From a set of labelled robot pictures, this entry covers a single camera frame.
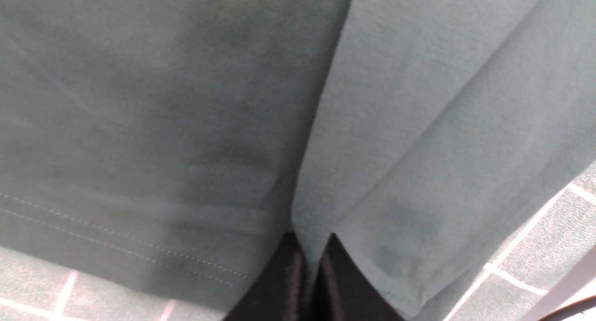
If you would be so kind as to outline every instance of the gray tile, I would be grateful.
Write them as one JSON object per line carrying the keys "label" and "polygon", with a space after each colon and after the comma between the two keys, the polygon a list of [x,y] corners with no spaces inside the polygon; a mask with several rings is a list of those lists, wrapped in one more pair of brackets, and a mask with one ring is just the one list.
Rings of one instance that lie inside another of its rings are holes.
{"label": "gray tile", "polygon": [[224,316],[220,311],[179,301],[168,321],[220,321]]}
{"label": "gray tile", "polygon": [[466,301],[452,321],[513,321],[522,317],[542,296],[511,285],[492,274]]}
{"label": "gray tile", "polygon": [[596,206],[565,191],[500,268],[550,289],[596,244]]}
{"label": "gray tile", "polygon": [[0,247],[0,296],[42,310],[53,310],[68,268]]}
{"label": "gray tile", "polygon": [[511,244],[511,242],[513,242],[513,240],[517,237],[517,235],[519,235],[520,232],[522,232],[522,230],[528,225],[530,220],[531,220],[531,218],[529,220],[527,220],[526,223],[524,223],[521,227],[519,227],[515,232],[513,232],[513,234],[509,235],[509,237],[506,238],[503,243],[501,243],[501,246],[490,257],[490,260],[488,261],[489,263],[494,262],[496,260],[496,258],[498,258],[501,255],[501,253],[503,253],[503,251],[505,251],[507,246],[509,246],[509,244]]}
{"label": "gray tile", "polygon": [[13,308],[0,306],[0,320],[2,321],[47,321],[45,317],[20,312]]}
{"label": "gray tile", "polygon": [[64,315],[89,321],[158,320],[166,300],[87,274],[79,275]]}
{"label": "gray tile", "polygon": [[573,183],[596,195],[596,163],[579,175]]}

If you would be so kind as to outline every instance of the tile grout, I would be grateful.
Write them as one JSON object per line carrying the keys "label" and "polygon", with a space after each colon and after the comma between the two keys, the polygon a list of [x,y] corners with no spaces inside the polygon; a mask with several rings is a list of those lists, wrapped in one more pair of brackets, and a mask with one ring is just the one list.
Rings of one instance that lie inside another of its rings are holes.
{"label": "tile grout", "polygon": [[176,307],[176,300],[169,300],[168,304],[166,304],[166,308],[163,310],[162,315],[159,317],[159,321],[168,321],[168,318],[170,318],[170,314],[172,314],[174,307]]}
{"label": "tile grout", "polygon": [[596,195],[585,190],[583,187],[580,187],[573,183],[569,184],[568,187],[569,187],[570,191],[575,193],[575,195],[579,196],[580,198],[583,198],[584,200],[590,202],[590,204],[593,204],[594,206],[596,206]]}
{"label": "tile grout", "polygon": [[546,295],[547,293],[549,293],[545,289],[540,289],[538,287],[533,287],[532,285],[528,285],[527,283],[524,283],[523,281],[508,274],[505,270],[502,270],[501,268],[498,268],[497,266],[494,266],[492,264],[486,265],[485,270],[488,270],[488,271],[492,272],[492,274],[500,277],[501,279],[508,281],[511,285],[514,285],[516,287],[524,289],[528,292],[535,293],[538,295]]}
{"label": "tile grout", "polygon": [[54,315],[49,318],[49,321],[61,321],[63,319],[62,314],[64,313],[64,308],[66,308],[66,304],[68,304],[68,299],[70,298],[70,294],[73,291],[78,276],[79,272],[76,270],[70,270],[70,272],[68,272],[66,283],[64,284],[64,287],[62,287],[62,291],[56,300]]}
{"label": "tile grout", "polygon": [[[48,310],[42,310],[39,308],[35,308],[33,306],[28,306],[25,304],[21,304],[19,302],[13,301],[13,300],[9,300],[9,299],[5,299],[5,298],[0,298],[0,306],[5,306],[8,308],[12,308],[15,310],[18,310],[20,312],[23,313],[27,313],[27,314],[31,314],[31,315],[36,315],[36,316],[40,316],[40,317],[45,317],[47,319],[50,319],[51,317],[54,317],[54,313]],[[76,317],[65,317],[63,316],[60,321],[87,321],[84,319],[77,319]]]}
{"label": "tile grout", "polygon": [[[519,243],[521,243],[521,241],[524,238],[526,238],[528,234],[530,234],[530,231],[534,228],[534,226],[536,226],[536,224],[538,224],[538,222],[549,212],[549,210],[553,208],[553,205],[557,202],[557,200],[559,200],[563,192],[566,189],[568,189],[568,186],[560,190],[555,196],[553,196],[553,198],[551,198],[548,202],[546,202],[545,205],[542,206],[542,208],[530,219],[528,225],[526,225],[526,227],[523,228],[523,230],[511,241],[511,243],[507,245],[505,250],[502,251],[501,254],[494,260],[494,262],[492,263],[493,266],[499,266],[501,262],[503,262],[505,258],[509,256],[509,253],[511,253],[515,249],[515,247],[517,247],[517,245],[519,245]],[[483,282],[486,279],[488,279],[491,273],[491,270],[485,270],[474,281],[474,283],[470,286],[466,293],[464,293],[464,295],[458,300],[458,302],[455,304],[455,306],[449,312],[449,314],[447,314],[445,319],[443,319],[443,321],[449,321],[455,315],[455,313],[457,313],[458,310],[466,303],[466,301],[468,301],[470,296],[474,294],[474,292],[483,284]]]}

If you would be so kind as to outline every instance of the tiled floor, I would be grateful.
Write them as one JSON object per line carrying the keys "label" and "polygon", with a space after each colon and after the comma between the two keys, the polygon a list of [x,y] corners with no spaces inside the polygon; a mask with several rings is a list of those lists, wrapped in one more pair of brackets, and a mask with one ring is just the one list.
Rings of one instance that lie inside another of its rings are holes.
{"label": "tiled floor", "polygon": [[[519,319],[594,244],[596,164],[503,243],[445,321]],[[137,293],[9,249],[0,248],[0,260],[2,321],[217,321],[222,318],[217,311]],[[596,315],[589,315],[579,315],[573,321],[596,320]]]}
{"label": "tiled floor", "polygon": [[596,164],[505,240],[444,321],[519,319],[594,245]]}

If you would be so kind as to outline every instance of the green fabric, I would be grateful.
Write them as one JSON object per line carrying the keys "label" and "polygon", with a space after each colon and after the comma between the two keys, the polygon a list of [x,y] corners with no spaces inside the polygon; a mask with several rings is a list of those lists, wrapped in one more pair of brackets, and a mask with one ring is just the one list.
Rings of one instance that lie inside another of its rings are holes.
{"label": "green fabric", "polygon": [[408,315],[483,264],[596,157],[595,19],[595,0],[353,0],[292,208],[311,262],[337,232]]}
{"label": "green fabric", "polygon": [[0,243],[226,311],[336,232],[438,319],[596,158],[594,2],[0,0]]}

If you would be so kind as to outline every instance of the double stitch seam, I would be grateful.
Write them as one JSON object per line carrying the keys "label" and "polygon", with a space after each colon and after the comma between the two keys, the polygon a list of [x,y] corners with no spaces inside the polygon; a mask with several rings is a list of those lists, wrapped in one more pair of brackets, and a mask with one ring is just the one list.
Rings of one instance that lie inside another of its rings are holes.
{"label": "double stitch seam", "polygon": [[160,261],[154,260],[153,258],[149,258],[149,257],[143,256],[143,255],[139,255],[138,253],[134,253],[133,251],[130,251],[130,250],[127,250],[127,249],[123,249],[122,247],[111,245],[111,244],[108,244],[106,242],[95,240],[93,238],[88,238],[87,236],[83,236],[81,234],[77,234],[76,232],[70,232],[70,231],[65,230],[65,229],[63,229],[61,227],[58,227],[58,226],[49,224],[47,222],[40,221],[38,219],[32,219],[31,217],[26,217],[26,216],[21,215],[19,213],[7,211],[6,209],[2,209],[2,208],[0,208],[0,211],[3,212],[3,213],[6,213],[8,215],[12,215],[12,216],[18,217],[20,219],[24,219],[26,221],[32,221],[32,222],[35,222],[35,223],[44,225],[44,226],[46,226],[48,228],[55,229],[55,230],[58,230],[60,232],[64,232],[65,234],[68,234],[69,236],[73,236],[75,238],[81,238],[81,239],[84,239],[84,240],[86,240],[88,242],[91,242],[91,243],[95,243],[95,244],[98,244],[98,245],[109,247],[110,249],[118,250],[118,251],[121,251],[122,253],[127,253],[128,255],[132,255],[134,257],[142,258],[143,260],[152,262],[155,265],[161,266],[163,268],[167,268],[169,270],[177,270],[177,271],[180,271],[180,272],[185,272],[185,273],[189,273],[189,274],[193,274],[193,275],[197,275],[197,276],[204,276],[204,277],[207,277],[207,278],[209,278],[211,280],[217,281],[218,283],[221,283],[223,285],[227,285],[227,286],[233,287],[235,289],[239,289],[240,291],[245,291],[244,289],[242,289],[240,287],[237,287],[236,285],[234,285],[234,284],[232,284],[232,283],[230,283],[228,281],[221,280],[221,279],[219,279],[217,277],[210,276],[210,275],[204,274],[202,272],[198,272],[198,271],[195,271],[195,270],[187,270],[187,269],[183,269],[183,268],[174,268],[174,267],[168,266],[168,265],[166,265],[166,264],[164,264],[164,263],[162,263]]}
{"label": "double stitch seam", "polygon": [[145,240],[136,238],[135,236],[131,236],[129,234],[123,234],[121,232],[116,232],[114,230],[111,230],[111,229],[108,229],[108,228],[104,228],[104,227],[102,227],[100,225],[87,222],[87,221],[85,221],[83,219],[78,219],[77,217],[73,217],[73,216],[67,215],[65,213],[55,211],[55,210],[50,209],[48,207],[44,207],[44,206],[41,206],[41,205],[34,204],[32,202],[23,200],[21,198],[16,198],[14,196],[10,196],[10,195],[4,194],[4,193],[0,193],[0,196],[4,196],[5,198],[10,198],[13,201],[20,202],[21,204],[26,204],[26,205],[32,206],[34,208],[43,209],[43,210],[45,210],[45,211],[47,211],[47,212],[49,212],[49,213],[51,213],[53,215],[62,217],[64,219],[68,219],[68,220],[73,221],[75,223],[79,223],[79,224],[82,224],[82,225],[85,225],[85,226],[88,226],[88,227],[92,227],[92,228],[94,228],[96,230],[100,230],[100,231],[105,232],[105,233],[108,233],[108,234],[113,234],[113,235],[116,235],[116,236],[121,236],[122,238],[133,240],[135,242],[138,242],[138,243],[141,243],[143,245],[147,245],[149,247],[152,247],[154,249],[157,249],[158,251],[161,251],[163,253],[167,253],[168,255],[173,255],[173,256],[179,257],[179,258],[186,258],[188,260],[192,260],[192,261],[195,261],[195,262],[202,262],[203,264],[207,264],[209,266],[220,268],[221,270],[230,272],[230,273],[235,274],[237,276],[241,276],[241,277],[244,277],[244,278],[250,279],[250,280],[255,280],[253,277],[247,276],[246,274],[241,273],[241,272],[237,272],[237,271],[231,270],[230,268],[227,268],[225,266],[221,266],[221,265],[215,264],[213,262],[208,262],[206,260],[202,260],[200,258],[197,258],[197,257],[193,256],[193,255],[185,255],[183,253],[176,253],[175,251],[170,251],[170,250],[164,249],[161,246],[157,246],[155,244],[149,243],[149,242],[147,242]]}

